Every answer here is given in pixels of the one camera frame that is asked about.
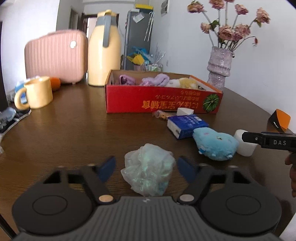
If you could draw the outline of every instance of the flower stem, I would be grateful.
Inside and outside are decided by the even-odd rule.
[[[226,7],[225,7],[225,25],[227,25],[227,9],[228,9],[228,2],[226,2]]]
[[[211,34],[210,34],[210,33],[209,33],[209,37],[210,37],[210,40],[211,40],[212,45],[213,45],[213,47],[214,47],[214,42],[213,42],[213,40],[212,40],[212,37],[211,37]]]
[[[205,18],[209,21],[210,24],[212,24],[211,20],[209,19],[209,17],[205,14],[205,12],[202,12],[205,16]]]
[[[241,41],[241,43],[237,46],[237,47],[235,47],[234,49],[233,49],[233,51],[235,51],[245,40],[247,40],[247,39],[249,39],[249,38],[256,38],[256,36],[252,36],[252,37],[248,37],[248,38],[244,38],[244,40],[243,41]]]
[[[235,47],[237,46],[238,42],[239,42],[239,41],[236,41],[236,42],[234,43],[234,45],[232,46],[232,48],[231,48],[231,51],[232,51],[232,52],[234,51],[234,49],[235,49]]]
[[[228,50],[230,50],[230,51],[231,51],[231,49],[232,49],[232,44],[233,44],[233,41],[231,41],[231,43],[230,43],[230,45],[229,45],[229,48],[228,48]]]
[[[218,22],[219,22],[219,26],[220,26],[220,9],[218,10]]]
[[[253,22],[255,22],[255,20],[256,20],[256,19],[254,19],[254,20],[250,23],[249,28],[252,26],[252,24],[253,24]]]
[[[218,10],[218,23],[219,23],[219,28],[220,28],[220,9]]]
[[[229,44],[230,40],[227,40],[227,43],[225,44],[225,49],[228,47],[227,45]]]
[[[237,18],[238,18],[238,16],[239,16],[239,15],[237,15],[237,16],[235,17],[235,20],[234,20],[234,23],[233,23],[232,29],[234,28],[235,24],[237,23]]]

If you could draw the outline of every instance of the paper on wall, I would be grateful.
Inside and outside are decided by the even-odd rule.
[[[133,20],[135,23],[140,22],[144,18],[144,15],[142,13],[137,14],[136,16],[133,16]]]

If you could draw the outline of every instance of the orange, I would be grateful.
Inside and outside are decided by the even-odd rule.
[[[50,78],[50,84],[52,85],[52,91],[56,91],[61,87],[61,81],[56,77]]]

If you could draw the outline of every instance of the black handheld device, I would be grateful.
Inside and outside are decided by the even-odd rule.
[[[296,151],[296,134],[245,132],[242,134],[242,140],[259,144],[262,148]]]

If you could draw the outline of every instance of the refrigerator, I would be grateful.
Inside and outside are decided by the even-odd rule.
[[[148,41],[149,31],[147,33],[146,41],[144,41],[146,30],[148,28],[148,22],[151,15],[149,13],[141,12],[144,16],[142,20],[136,23],[133,17],[138,15],[138,12],[129,11],[127,15],[127,26],[126,26],[126,36],[124,43],[124,55],[123,55],[123,69],[133,70],[133,63],[130,62],[126,57],[127,55],[133,53],[135,50],[132,49],[133,46],[138,48],[145,48],[147,52],[150,51],[150,40]]]

